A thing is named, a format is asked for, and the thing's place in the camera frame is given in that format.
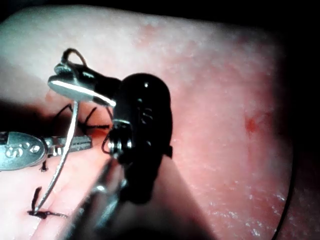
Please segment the left arm needle driver jaw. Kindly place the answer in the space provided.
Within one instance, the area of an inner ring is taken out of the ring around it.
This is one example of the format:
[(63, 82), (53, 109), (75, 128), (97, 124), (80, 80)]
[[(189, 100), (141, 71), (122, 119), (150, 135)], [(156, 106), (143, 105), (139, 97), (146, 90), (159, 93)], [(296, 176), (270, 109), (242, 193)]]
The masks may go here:
[[(44, 142), (48, 146), (65, 146), (67, 143), (67, 138), (64, 136), (49, 136), (44, 138)], [(74, 136), (71, 140), (71, 145), (80, 146), (80, 145), (92, 145), (92, 138), (87, 135)]]
[[(79, 152), (83, 150), (91, 149), (93, 144), (91, 142), (83, 142), (83, 143), (72, 143), (69, 147), (69, 152)], [(59, 157), (62, 156), (64, 153), (64, 144), (60, 145), (53, 145), (48, 148), (47, 156), (48, 157)]]

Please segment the left arm needle driver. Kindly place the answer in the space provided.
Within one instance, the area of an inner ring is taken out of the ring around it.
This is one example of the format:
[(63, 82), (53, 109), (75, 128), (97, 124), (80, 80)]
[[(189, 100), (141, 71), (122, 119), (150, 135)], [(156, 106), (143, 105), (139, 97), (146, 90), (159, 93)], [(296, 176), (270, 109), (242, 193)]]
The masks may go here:
[(34, 135), (16, 131), (0, 133), (0, 170), (17, 171), (41, 164), (47, 158), (48, 145)]

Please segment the right arm needle driver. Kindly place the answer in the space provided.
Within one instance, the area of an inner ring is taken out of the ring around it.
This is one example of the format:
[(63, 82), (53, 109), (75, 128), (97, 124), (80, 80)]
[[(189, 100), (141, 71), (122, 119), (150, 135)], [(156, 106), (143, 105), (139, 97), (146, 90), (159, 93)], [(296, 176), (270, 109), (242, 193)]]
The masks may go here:
[(126, 185), (120, 198), (147, 203), (163, 156), (171, 157), (171, 95), (158, 77), (135, 73), (121, 81), (114, 99), (108, 153), (124, 167)]

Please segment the right arm needle driver jaw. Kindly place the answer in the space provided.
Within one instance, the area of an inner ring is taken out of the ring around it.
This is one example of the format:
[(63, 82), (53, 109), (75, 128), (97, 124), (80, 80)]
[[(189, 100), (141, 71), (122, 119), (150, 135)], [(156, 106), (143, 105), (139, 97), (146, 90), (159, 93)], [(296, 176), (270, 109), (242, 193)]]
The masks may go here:
[[(67, 64), (59, 63), (54, 67), (54, 72), (55, 72), (54, 76), (61, 76), (61, 77), (70, 76), (75, 79), (84, 79), (84, 78), (97, 79), (102, 77), (114, 78), (114, 77), (104, 76), (88, 68), (85, 65), (75, 64), (75, 63), (67, 63)], [(117, 89), (120, 87), (120, 84), (121, 84), (121, 81), (117, 79)]]
[(54, 75), (48, 86), (56, 93), (79, 102), (94, 102), (101, 106), (116, 106), (114, 95), (117, 79), (111, 77), (76, 79), (71, 76)]

